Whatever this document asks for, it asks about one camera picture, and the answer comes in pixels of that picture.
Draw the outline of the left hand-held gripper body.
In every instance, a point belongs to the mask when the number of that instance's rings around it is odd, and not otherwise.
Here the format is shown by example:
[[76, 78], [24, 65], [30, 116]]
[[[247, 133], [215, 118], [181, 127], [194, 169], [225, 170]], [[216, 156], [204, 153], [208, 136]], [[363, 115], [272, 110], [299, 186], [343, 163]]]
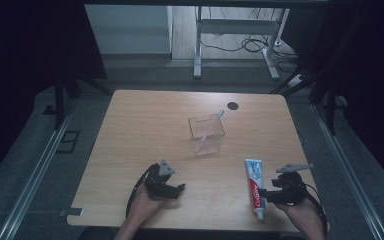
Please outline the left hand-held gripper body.
[[167, 198], [168, 193], [178, 191], [176, 187], [167, 184], [174, 173], [174, 169], [165, 160], [162, 160], [149, 167], [144, 185], [152, 195]]

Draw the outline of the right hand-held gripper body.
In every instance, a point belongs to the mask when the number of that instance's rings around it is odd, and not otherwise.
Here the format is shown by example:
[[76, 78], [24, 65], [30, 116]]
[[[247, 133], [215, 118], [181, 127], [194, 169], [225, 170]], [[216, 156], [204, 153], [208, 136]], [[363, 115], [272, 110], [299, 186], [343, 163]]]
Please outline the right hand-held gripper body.
[[299, 171], [312, 168], [312, 164], [286, 164], [276, 170], [279, 176], [272, 185], [279, 188], [274, 196], [280, 198], [280, 203], [298, 205], [309, 195]]

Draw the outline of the white red toothpaste tube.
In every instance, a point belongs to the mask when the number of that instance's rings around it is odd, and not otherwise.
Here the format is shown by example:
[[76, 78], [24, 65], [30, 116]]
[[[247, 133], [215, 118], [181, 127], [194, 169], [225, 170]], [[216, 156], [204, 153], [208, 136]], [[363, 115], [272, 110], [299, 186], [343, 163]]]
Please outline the white red toothpaste tube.
[[263, 221], [265, 219], [266, 203], [260, 191], [263, 187], [262, 178], [262, 161], [257, 159], [245, 160], [253, 212], [257, 219]]

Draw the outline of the clear plastic container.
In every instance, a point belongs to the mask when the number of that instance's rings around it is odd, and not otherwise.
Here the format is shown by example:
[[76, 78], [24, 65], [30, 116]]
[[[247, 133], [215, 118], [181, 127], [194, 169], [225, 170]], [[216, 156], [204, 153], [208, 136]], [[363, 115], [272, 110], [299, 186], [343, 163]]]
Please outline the clear plastic container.
[[200, 139], [213, 123], [216, 116], [217, 114], [212, 114], [188, 119], [191, 148], [195, 156], [214, 154], [220, 150], [225, 136], [221, 118], [217, 121], [214, 130], [210, 133], [206, 141], [204, 143], [200, 143]]

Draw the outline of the pink toothbrush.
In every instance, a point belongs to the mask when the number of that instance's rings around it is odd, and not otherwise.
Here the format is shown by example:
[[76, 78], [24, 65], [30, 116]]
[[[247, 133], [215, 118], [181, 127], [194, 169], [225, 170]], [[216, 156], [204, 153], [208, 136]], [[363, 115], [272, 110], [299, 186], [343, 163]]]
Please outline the pink toothbrush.
[[220, 118], [223, 116], [224, 112], [225, 112], [225, 111], [224, 111], [223, 109], [219, 110], [219, 112], [217, 113], [217, 116], [216, 116], [215, 120], [214, 120], [213, 123], [210, 125], [210, 127], [207, 129], [207, 131], [206, 131], [206, 133], [203, 135], [203, 137], [200, 139], [200, 143], [204, 143], [204, 142], [206, 141], [206, 139], [208, 138], [208, 136], [210, 135], [210, 133], [214, 130], [217, 121], [220, 120]]

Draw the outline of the person's right hand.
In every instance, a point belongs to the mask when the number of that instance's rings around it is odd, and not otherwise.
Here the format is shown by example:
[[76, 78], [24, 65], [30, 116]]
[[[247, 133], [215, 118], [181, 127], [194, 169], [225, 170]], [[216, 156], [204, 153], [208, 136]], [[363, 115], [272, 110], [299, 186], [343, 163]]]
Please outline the person's right hand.
[[276, 207], [282, 210], [296, 227], [310, 226], [318, 218], [314, 205], [307, 199], [298, 205], [276, 204]]

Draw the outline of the person's left hand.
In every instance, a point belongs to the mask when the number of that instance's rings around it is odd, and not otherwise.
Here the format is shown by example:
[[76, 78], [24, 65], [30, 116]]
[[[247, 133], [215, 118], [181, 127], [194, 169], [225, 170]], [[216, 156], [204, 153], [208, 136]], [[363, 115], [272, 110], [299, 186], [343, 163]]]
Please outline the person's left hand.
[[128, 218], [134, 223], [142, 225], [165, 203], [165, 198], [152, 196], [144, 185], [140, 185], [136, 191]]

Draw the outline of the black metal stand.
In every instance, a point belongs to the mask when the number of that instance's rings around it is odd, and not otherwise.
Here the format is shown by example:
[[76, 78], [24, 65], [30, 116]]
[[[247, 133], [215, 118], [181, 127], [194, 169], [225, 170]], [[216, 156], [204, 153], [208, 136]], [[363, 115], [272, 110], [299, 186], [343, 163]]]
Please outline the black metal stand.
[[105, 95], [111, 96], [113, 94], [113, 90], [99, 83], [99, 80], [104, 80], [104, 77], [92, 77], [90, 74], [75, 68], [59, 70], [55, 76], [55, 130], [66, 119], [64, 93], [67, 93], [70, 98], [74, 99], [78, 99], [81, 96], [79, 80], [91, 85]]
[[[324, 97], [327, 97], [327, 104], [325, 106], [325, 124], [328, 130], [332, 134], [335, 134], [334, 115], [337, 110], [336, 82], [327, 76], [328, 72], [329, 69], [320, 70], [316, 73], [307, 73], [305, 72], [304, 66], [298, 65], [292, 73], [280, 83], [279, 86], [271, 91], [271, 94], [280, 93], [282, 96], [287, 97], [310, 85], [314, 85], [314, 88], [311, 90], [309, 95], [310, 103], [319, 104]], [[298, 75], [302, 75], [303, 79], [283, 91], [283, 88], [287, 87], [288, 84]]]

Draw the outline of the white power strip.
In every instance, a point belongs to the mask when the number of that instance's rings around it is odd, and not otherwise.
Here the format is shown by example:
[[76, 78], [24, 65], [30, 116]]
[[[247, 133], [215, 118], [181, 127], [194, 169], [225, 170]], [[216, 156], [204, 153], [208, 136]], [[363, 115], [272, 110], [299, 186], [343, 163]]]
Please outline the white power strip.
[[303, 80], [305, 79], [305, 77], [301, 74], [297, 74], [289, 83], [288, 83], [288, 86], [290, 88], [298, 85], [299, 83], [301, 83]]

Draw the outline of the dark curtain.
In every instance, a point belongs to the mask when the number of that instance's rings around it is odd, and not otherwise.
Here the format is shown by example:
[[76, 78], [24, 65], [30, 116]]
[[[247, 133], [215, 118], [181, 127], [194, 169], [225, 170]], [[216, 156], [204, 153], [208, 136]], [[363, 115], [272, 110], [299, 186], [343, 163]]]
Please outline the dark curtain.
[[0, 163], [39, 92], [105, 77], [85, 0], [0, 0]]
[[[365, 16], [329, 77], [347, 101], [344, 115], [384, 169], [384, 0], [364, 0]], [[355, 9], [292, 9], [281, 39], [320, 71], [356, 17]]]

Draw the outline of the silver floor rail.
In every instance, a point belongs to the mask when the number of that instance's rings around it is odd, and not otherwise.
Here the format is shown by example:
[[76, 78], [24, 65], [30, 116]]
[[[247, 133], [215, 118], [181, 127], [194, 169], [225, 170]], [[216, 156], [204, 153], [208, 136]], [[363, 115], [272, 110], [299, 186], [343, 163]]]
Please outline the silver floor rail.
[[24, 185], [11, 211], [0, 229], [0, 240], [13, 240], [26, 213], [29, 209], [36, 192], [42, 182], [45, 173], [55, 155], [56, 149], [65, 133], [76, 108], [77, 101], [70, 100], [65, 110], [65, 117], [59, 127], [53, 131], [42, 155], [33, 169], [28, 181]]
[[348, 158], [340, 145], [336, 136], [334, 136], [325, 124], [325, 118], [323, 112], [319, 106], [311, 105], [311, 109], [314, 112], [318, 124], [325, 136], [330, 149], [333, 152], [336, 162], [341, 169], [344, 178], [350, 188], [351, 193], [356, 200], [356, 203], [363, 215], [364, 220], [367, 223], [375, 240], [383, 240], [383, 226], [379, 223], [378, 214], [373, 207], [371, 200], [368, 198], [364, 191], [360, 181], [357, 178], [354, 170], [352, 169]]

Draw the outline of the grey table bracket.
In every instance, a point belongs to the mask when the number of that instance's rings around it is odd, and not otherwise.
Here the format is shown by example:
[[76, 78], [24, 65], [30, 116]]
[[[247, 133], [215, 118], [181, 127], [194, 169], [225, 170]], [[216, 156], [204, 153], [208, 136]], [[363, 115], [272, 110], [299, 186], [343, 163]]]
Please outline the grey table bracket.
[[83, 214], [84, 209], [83, 208], [68, 208], [68, 209], [62, 209], [59, 212], [60, 217], [67, 217], [67, 216], [81, 216]]

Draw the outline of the black floor frame plate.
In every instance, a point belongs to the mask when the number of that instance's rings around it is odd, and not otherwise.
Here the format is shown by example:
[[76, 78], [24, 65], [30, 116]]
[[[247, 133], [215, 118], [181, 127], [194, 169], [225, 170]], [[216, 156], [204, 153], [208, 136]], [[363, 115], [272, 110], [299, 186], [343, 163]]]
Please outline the black floor frame plate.
[[56, 149], [60, 154], [71, 154], [78, 142], [79, 131], [65, 131]]

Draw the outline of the white desk frame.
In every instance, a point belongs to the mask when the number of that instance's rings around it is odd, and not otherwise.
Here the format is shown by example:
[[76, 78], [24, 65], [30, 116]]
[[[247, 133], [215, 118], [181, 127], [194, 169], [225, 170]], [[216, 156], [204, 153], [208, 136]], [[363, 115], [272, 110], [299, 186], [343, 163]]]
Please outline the white desk frame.
[[229, 18], [203, 18], [201, 6], [195, 10], [196, 42], [194, 52], [193, 76], [199, 79], [202, 76], [201, 37], [203, 34], [230, 34], [230, 35], [260, 35], [267, 37], [267, 46], [260, 50], [266, 66], [273, 80], [280, 78], [273, 62], [274, 47], [279, 39], [279, 33], [285, 17], [285, 9], [273, 8], [276, 18], [255, 19], [229, 19]]

